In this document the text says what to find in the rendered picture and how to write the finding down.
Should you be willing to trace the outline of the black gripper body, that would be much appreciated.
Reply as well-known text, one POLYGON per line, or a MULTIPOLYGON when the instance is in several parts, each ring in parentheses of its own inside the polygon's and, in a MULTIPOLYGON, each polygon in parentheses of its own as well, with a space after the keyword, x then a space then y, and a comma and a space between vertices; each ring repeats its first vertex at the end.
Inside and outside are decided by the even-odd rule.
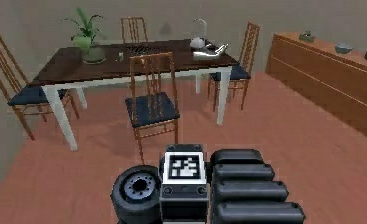
POLYGON ((118 224, 160 224, 158 168, 137 165, 122 172, 110 195, 118 224))

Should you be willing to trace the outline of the dark wood dining table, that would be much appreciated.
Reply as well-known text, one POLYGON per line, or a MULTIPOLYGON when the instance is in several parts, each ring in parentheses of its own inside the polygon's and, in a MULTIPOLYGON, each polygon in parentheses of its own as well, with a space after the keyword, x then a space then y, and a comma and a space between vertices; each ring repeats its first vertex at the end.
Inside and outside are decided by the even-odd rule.
MULTIPOLYGON (((232 67, 237 61, 227 53, 214 60, 194 60, 194 50, 188 39, 146 42, 144 45, 157 47, 163 52, 172 52, 175 75, 194 76, 219 72, 221 74, 217 123, 222 124, 228 96, 232 67)), ((88 87, 115 85, 130 82, 130 53, 127 44, 110 44, 103 47, 106 60, 100 64, 85 64, 81 51, 76 47, 60 48, 34 78, 32 84, 40 86, 55 114, 57 122, 71 150, 78 149, 58 92, 74 89, 82 106, 87 102, 83 90, 88 87), (119 61, 118 53, 123 52, 124 60, 119 61)))

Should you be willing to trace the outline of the wooden chair blue seat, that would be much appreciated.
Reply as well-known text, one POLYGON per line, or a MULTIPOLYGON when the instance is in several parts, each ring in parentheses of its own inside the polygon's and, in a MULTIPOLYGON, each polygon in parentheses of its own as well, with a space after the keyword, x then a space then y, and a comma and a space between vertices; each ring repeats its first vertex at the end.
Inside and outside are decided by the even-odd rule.
POLYGON ((123 17, 120 19, 122 41, 141 43, 148 41, 147 29, 143 17, 123 17))
MULTIPOLYGON (((230 75, 230 85, 228 88, 232 90, 232 98, 235 97, 236 91, 242 91, 242 101, 240 109, 244 109, 247 89, 249 81, 251 79, 252 68, 255 59, 255 53, 258 45, 260 27, 252 22, 247 23, 247 28, 245 31, 242 48, 239 55, 239 64, 233 66, 230 75)), ((211 87, 214 87, 214 101, 213 101, 213 111, 216 109, 219 85, 221 80, 221 74, 210 73, 207 82, 207 98, 210 97, 211 87)))
POLYGON ((18 65, 15 57, 0 35, 0 90, 7 105, 21 122, 31 140, 35 136, 29 127, 27 116, 40 116, 44 122, 47 114, 53 114, 40 86, 30 86, 30 81, 18 65))
POLYGON ((127 113, 142 163, 142 140, 166 133, 174 133, 174 143, 179 140, 180 111, 178 106, 175 63, 172 52, 133 56, 130 58, 131 96, 125 99, 127 113), (162 90, 162 74, 170 76, 172 97, 162 90), (144 75, 146 93, 136 93, 136 76, 144 75))

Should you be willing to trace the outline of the dark placemat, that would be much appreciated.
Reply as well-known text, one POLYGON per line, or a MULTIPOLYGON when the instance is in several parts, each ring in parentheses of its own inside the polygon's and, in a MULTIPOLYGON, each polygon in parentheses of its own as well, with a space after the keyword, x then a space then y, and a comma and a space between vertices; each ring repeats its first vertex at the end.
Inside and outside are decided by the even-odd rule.
POLYGON ((143 44, 127 45, 126 49, 129 51, 131 56, 158 54, 161 52, 161 50, 157 47, 147 46, 143 44))

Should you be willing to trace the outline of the silver pan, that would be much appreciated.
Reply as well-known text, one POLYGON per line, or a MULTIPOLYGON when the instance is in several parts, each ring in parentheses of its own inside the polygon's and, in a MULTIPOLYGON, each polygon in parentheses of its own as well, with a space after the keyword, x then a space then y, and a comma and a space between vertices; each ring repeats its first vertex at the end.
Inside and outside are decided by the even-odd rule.
POLYGON ((193 59, 194 60, 214 60, 218 59, 228 48, 228 44, 223 44, 219 48, 214 51, 209 49, 205 49, 202 51, 194 51, 193 59))

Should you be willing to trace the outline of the green house plant in pot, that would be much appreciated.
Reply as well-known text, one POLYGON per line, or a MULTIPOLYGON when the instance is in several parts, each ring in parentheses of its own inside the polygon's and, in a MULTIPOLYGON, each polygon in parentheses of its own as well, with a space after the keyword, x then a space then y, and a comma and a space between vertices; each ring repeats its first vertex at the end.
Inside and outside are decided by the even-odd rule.
POLYGON ((64 21, 73 22, 78 32, 71 37, 71 42, 80 49, 81 58, 85 64, 100 64, 106 60, 104 50, 95 42, 95 38, 100 34, 100 30, 94 26, 94 20, 103 19, 103 16, 94 14, 87 16, 80 8, 76 8, 79 21, 73 18, 64 18, 64 21))

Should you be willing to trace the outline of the brown wooden sideboard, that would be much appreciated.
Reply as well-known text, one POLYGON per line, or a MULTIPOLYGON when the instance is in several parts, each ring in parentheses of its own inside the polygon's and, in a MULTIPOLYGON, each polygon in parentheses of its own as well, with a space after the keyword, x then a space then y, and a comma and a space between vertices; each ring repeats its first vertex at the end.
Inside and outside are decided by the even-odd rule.
POLYGON ((276 33, 266 73, 367 137, 367 59, 361 52, 338 54, 332 42, 276 33))

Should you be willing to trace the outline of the blue grey bowl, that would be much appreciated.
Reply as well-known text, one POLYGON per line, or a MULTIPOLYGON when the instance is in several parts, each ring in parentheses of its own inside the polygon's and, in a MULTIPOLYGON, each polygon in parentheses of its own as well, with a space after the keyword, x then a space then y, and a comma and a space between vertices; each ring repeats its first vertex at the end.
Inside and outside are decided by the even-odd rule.
POLYGON ((337 43, 335 45, 335 51, 338 54, 348 54, 353 50, 353 48, 345 43, 337 43))

